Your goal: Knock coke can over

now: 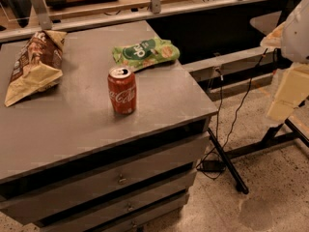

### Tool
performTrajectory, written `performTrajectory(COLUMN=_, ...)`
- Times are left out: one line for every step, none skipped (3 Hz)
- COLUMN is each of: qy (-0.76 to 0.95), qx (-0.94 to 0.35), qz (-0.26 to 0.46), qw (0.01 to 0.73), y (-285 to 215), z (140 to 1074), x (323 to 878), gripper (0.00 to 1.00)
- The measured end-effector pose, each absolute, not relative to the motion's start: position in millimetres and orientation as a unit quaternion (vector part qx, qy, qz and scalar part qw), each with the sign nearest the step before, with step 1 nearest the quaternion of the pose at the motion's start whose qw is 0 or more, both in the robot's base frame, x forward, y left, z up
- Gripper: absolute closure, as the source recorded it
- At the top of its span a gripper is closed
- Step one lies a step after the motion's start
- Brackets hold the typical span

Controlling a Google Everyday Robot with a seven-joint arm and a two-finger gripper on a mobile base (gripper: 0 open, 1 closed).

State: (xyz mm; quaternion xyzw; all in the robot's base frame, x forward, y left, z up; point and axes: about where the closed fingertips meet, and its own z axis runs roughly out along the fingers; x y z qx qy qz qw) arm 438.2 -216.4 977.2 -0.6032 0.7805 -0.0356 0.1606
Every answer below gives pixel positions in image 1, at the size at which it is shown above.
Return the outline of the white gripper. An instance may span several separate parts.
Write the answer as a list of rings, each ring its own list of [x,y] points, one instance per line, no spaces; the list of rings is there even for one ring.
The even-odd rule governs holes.
[[[266,113],[273,123],[281,124],[309,96],[309,0],[301,0],[285,23],[263,37],[260,46],[281,47],[285,58],[297,62],[282,72]]]

